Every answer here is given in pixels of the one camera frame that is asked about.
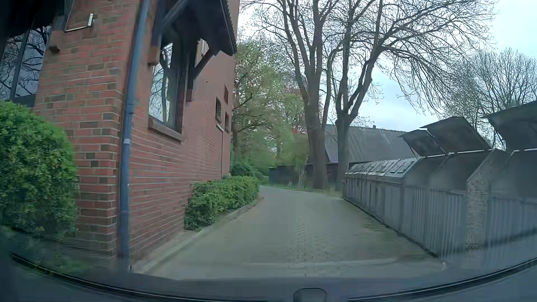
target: roof overhang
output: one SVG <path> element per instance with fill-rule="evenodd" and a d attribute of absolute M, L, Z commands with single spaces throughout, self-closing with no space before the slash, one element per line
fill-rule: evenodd
<path fill-rule="evenodd" d="M 0 38 L 46 26 L 54 16 L 63 15 L 69 5 L 70 0 L 7 0 L 0 12 Z"/>
<path fill-rule="evenodd" d="M 161 14 L 159 30 L 168 27 L 199 40 L 203 39 L 214 54 L 237 52 L 235 30 L 227 0 L 162 0 L 165 13 Z"/>

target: metal bin enclosure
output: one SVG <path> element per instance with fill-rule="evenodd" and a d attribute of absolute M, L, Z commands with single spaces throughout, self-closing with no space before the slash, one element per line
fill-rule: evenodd
<path fill-rule="evenodd" d="M 492 180 L 484 264 L 502 269 L 537 257 L 537 102 L 488 116 L 511 153 Z"/>
<path fill-rule="evenodd" d="M 402 136 L 420 157 L 353 166 L 344 197 L 441 260 L 460 263 L 466 250 L 467 188 L 470 184 L 476 195 L 486 191 L 498 170 L 490 166 L 501 167 L 508 155 L 490 149 L 464 118 L 423 128 Z"/>

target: street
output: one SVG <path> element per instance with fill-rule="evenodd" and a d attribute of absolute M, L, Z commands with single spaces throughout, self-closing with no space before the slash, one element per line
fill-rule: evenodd
<path fill-rule="evenodd" d="M 347 201 L 262 186 L 261 200 L 181 250 L 152 275 L 173 279 L 412 277 L 437 259 Z"/>

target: green leafy tree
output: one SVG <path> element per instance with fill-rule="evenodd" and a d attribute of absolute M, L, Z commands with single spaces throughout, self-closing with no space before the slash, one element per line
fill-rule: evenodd
<path fill-rule="evenodd" d="M 331 98 L 338 129 L 338 179 L 348 169 L 348 130 L 373 71 L 396 80 L 410 102 L 438 109 L 453 63 L 486 44 L 493 0 L 243 0 L 294 67 L 306 113 L 314 187 L 326 186 L 324 128 Z M 326 85 L 320 116 L 320 88 Z"/>
<path fill-rule="evenodd" d="M 282 160 L 284 154 L 305 157 L 309 149 L 307 139 L 295 144 L 296 132 L 306 132 L 302 99 L 273 47 L 262 36 L 240 38 L 231 128 L 234 162 L 249 162 L 264 175 L 275 164 L 295 163 Z"/>

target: window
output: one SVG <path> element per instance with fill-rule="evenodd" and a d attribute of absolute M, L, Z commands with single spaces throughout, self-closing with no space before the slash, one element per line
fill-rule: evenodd
<path fill-rule="evenodd" d="M 225 85 L 224 85 L 224 102 L 226 104 L 229 102 L 229 91 Z"/>
<path fill-rule="evenodd" d="M 0 99 L 33 106 L 51 26 L 9 37 L 0 62 Z"/>
<path fill-rule="evenodd" d="M 209 44 L 204 39 L 201 39 L 201 56 L 205 55 L 209 50 Z"/>
<path fill-rule="evenodd" d="M 229 114 L 226 112 L 226 119 L 224 120 L 224 129 L 229 132 Z"/>
<path fill-rule="evenodd" d="M 181 133 L 189 51 L 182 41 L 163 44 L 159 63 L 153 69 L 149 115 Z"/>
<path fill-rule="evenodd" d="M 215 118 L 216 120 L 221 123 L 222 122 L 222 103 L 220 103 L 220 100 L 216 98 L 216 109 L 215 109 Z"/>

